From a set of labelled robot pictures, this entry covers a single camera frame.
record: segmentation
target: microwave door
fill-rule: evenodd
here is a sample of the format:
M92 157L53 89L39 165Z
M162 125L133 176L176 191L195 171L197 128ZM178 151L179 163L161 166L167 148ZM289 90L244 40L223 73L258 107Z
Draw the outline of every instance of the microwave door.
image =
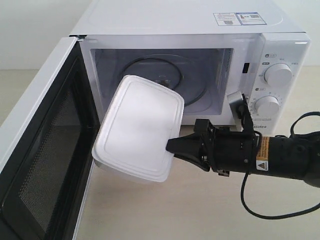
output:
M0 239L72 239L99 127L80 45L62 38L0 128Z

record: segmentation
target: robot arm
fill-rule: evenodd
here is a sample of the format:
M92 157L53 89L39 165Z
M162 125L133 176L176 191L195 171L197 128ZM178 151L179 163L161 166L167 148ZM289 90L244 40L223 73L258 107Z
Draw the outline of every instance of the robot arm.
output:
M190 162L202 170L212 169L220 176L230 172L245 173L241 187L241 202L245 209L262 219L284 219L310 213L320 204L301 212L280 216L264 216L251 211L244 200L244 189L250 174L305 181L320 187L320 131L295 134L294 127L302 118L320 116L320 112L302 115L291 127L290 137L264 137L254 131L254 124L244 95L234 106L242 131L215 127L208 119L197 119L194 133L170 139L166 150L176 158Z

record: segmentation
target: container lid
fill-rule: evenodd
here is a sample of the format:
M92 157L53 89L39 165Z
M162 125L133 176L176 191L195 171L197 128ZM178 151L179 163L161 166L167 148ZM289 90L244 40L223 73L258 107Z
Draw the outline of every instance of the container lid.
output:
M163 182L174 155L169 139L179 136L184 99L145 78L127 75L118 86L95 140L98 162L141 179Z

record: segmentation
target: control panel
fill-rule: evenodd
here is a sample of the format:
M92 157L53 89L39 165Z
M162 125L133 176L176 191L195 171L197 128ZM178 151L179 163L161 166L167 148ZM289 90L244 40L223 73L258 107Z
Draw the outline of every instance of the control panel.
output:
M310 39L305 33L263 33L264 42L248 100L254 128L271 135L297 79Z

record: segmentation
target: microwave top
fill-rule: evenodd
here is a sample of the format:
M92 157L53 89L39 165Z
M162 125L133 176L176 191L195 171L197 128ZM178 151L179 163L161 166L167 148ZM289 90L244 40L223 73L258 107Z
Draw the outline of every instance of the microwave top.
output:
M94 0L70 35L301 32L272 0Z

